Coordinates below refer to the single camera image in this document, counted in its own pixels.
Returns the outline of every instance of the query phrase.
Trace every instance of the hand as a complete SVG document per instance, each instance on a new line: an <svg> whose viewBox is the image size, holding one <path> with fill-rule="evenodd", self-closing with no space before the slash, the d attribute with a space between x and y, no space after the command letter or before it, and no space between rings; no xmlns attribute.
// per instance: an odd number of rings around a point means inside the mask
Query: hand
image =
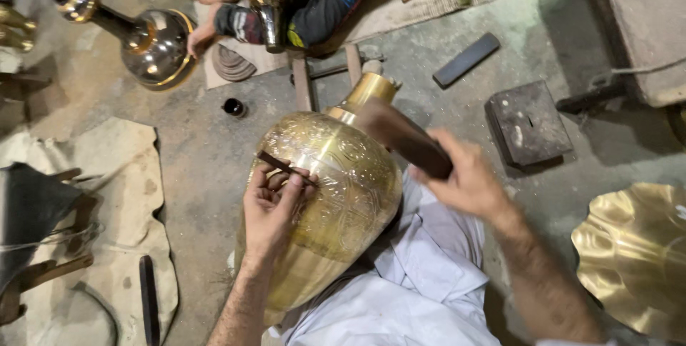
<svg viewBox="0 0 686 346"><path fill-rule="evenodd" d="M449 207L480 216L496 228L507 225L506 220L517 208L493 175L481 147L458 141L445 129L430 129L427 133L450 156L453 172L446 181L432 179L417 167L410 168L410 175Z"/></svg>
<svg viewBox="0 0 686 346"><path fill-rule="evenodd" d="M196 59L202 55L207 43L217 35L217 32L214 29L214 18L220 7L222 7L222 4L213 4L210 6L207 20L202 25L197 26L197 28L188 35L186 49L188 54L191 54Z"/></svg>
<svg viewBox="0 0 686 346"><path fill-rule="evenodd" d="M280 160L290 164L289 160ZM304 186L303 176L309 176L314 182L318 180L317 175L310 176L308 170L296 167L294 169L299 175L277 172L268 177L274 169L269 164L255 167L243 196L244 262L263 264L272 261L296 223L293 218L299 204L316 191L311 185Z"/></svg>

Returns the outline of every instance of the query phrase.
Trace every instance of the colorful pants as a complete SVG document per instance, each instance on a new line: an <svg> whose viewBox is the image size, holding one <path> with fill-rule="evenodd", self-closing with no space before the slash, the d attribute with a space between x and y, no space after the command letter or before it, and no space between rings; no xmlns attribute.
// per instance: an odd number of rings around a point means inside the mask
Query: colorful pants
<svg viewBox="0 0 686 346"><path fill-rule="evenodd" d="M288 23L288 44L310 47L328 40L352 14L361 0L293 0ZM224 4L214 21L219 35L235 37L240 42L262 44L262 26L257 14L236 4Z"/></svg>

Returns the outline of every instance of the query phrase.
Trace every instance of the beige cloth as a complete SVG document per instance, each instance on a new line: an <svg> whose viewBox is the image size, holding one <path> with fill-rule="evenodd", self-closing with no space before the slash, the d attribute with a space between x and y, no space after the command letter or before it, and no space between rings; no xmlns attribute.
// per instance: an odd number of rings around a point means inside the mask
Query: beige cloth
<svg viewBox="0 0 686 346"><path fill-rule="evenodd" d="M144 345L138 264L145 254L154 264L164 339L178 288L165 227L152 216L164 202L155 140L152 127L113 117L66 143L40 141L27 131L0 141L2 166L22 161L47 174L80 167L81 177L97 176L77 186L95 192L91 221L104 226L92 243L94 264L22 294L28 310L0 327L0 344ZM32 263L64 262L63 252L64 245L40 246Z"/></svg>
<svg viewBox="0 0 686 346"><path fill-rule="evenodd" d="M471 6L488 3L493 0L472 0ZM246 0L239 2L247 6ZM325 45L314 51L324 54L337 50L341 44L354 44L364 39L389 32L401 27L417 24L428 19L437 18L450 12L465 9L458 0L411 0L403 4L401 0L364 0L349 20L341 26L333 38ZM200 23L207 20L208 6L195 3L195 11ZM287 52L281 54L267 53L262 45L242 44L233 38L226 37L220 44L241 54L257 68L255 75L279 69L289 64L291 59ZM219 77L212 66L209 56L212 50L205 53L204 70L207 75L208 89L229 84L231 82Z"/></svg>

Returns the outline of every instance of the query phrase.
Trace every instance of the dirty floor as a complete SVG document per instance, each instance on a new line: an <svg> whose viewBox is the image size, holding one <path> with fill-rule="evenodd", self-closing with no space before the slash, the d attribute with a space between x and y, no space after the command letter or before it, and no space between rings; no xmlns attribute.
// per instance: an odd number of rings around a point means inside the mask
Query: dirty floor
<svg viewBox="0 0 686 346"><path fill-rule="evenodd" d="M38 48L28 57L52 69L56 84L30 94L33 131L67 139L110 116L157 128L165 193L159 219L167 227L180 290L166 344L201 345L228 294L227 256L254 145L295 110L290 72L285 68L206 90L197 69L175 90L155 94L126 73L113 36L92 24L68 24L49 0L41 1L43 9L34 7ZM148 7L194 15L190 0L102 1L129 15ZM498 37L501 49L448 90L438 88L433 72L485 32ZM557 100L584 91L588 79L608 67L586 0L499 0L369 39L360 49L383 53L385 74L405 83L394 101L401 111L421 126L446 126L483 145L507 190L570 269L575 262L570 233L593 197L637 181L682 185L686 179L686 157L663 114L622 102L582 119L562 117L575 149L562 165L534 175L503 168L484 117L484 103L493 93L545 80ZM318 69L341 62L344 55L338 53L313 64ZM350 83L347 74L339 74L314 85L323 107L340 101ZM224 114L219 106L227 97L243 101L249 115L236 120ZM484 268L498 297L495 312L518 333L502 257L492 240L484 251ZM605 322L621 339L647 342L609 318ZM498 332L504 344L517 343L512 334Z"/></svg>

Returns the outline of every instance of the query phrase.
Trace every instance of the white shirt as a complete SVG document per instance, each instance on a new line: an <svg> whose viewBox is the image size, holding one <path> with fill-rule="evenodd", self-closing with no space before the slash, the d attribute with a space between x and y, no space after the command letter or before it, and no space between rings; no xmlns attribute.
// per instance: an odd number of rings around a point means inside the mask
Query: white shirt
<svg viewBox="0 0 686 346"><path fill-rule="evenodd" d="M344 273L272 327L273 336L288 346L500 344L483 309L482 223L449 210L407 172L403 191L398 232L365 253L375 269Z"/></svg>

